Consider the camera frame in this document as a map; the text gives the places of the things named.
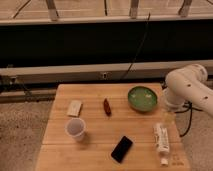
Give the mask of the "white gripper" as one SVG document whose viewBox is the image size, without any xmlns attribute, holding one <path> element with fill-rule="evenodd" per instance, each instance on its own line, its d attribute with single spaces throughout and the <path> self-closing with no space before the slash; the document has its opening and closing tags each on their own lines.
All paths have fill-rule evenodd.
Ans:
<svg viewBox="0 0 213 171">
<path fill-rule="evenodd" d="M 176 97 L 176 96 L 170 96 L 170 95 L 165 95 L 164 96 L 164 104 L 165 108 L 168 111 L 178 111 L 180 107 L 183 105 L 183 99 Z M 163 124 L 164 126 L 168 126 L 170 123 L 170 114 L 167 111 L 163 112 Z"/>
</svg>

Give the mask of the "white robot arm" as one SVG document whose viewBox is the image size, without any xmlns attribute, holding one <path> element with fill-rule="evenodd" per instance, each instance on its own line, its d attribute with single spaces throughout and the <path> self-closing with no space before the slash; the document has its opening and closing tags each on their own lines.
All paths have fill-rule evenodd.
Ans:
<svg viewBox="0 0 213 171">
<path fill-rule="evenodd" d="M 205 85 L 208 78 L 206 68 L 200 64 L 187 65 L 172 70 L 165 77 L 163 90 L 163 123 L 168 125 L 177 112 L 189 101 L 213 118 L 213 90 Z"/>
</svg>

